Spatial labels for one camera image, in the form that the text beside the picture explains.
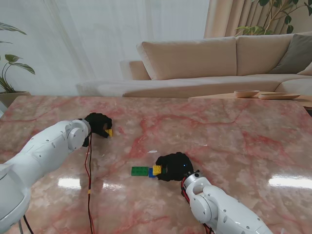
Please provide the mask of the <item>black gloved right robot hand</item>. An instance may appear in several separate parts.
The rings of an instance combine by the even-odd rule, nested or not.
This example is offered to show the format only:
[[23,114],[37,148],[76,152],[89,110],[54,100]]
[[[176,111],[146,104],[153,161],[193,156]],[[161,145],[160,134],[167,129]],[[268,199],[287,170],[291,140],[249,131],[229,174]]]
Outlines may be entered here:
[[194,173],[194,168],[190,159],[182,152],[160,156],[156,160],[156,165],[166,169],[164,173],[157,175],[159,180],[181,181],[185,175]]

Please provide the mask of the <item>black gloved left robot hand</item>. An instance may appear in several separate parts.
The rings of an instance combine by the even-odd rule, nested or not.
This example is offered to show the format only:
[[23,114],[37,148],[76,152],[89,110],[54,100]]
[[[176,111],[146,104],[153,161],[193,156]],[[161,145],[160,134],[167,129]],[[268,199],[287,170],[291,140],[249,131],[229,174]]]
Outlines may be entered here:
[[90,113],[85,120],[89,123],[91,132],[101,137],[108,138],[106,130],[112,128],[112,119],[102,113]]

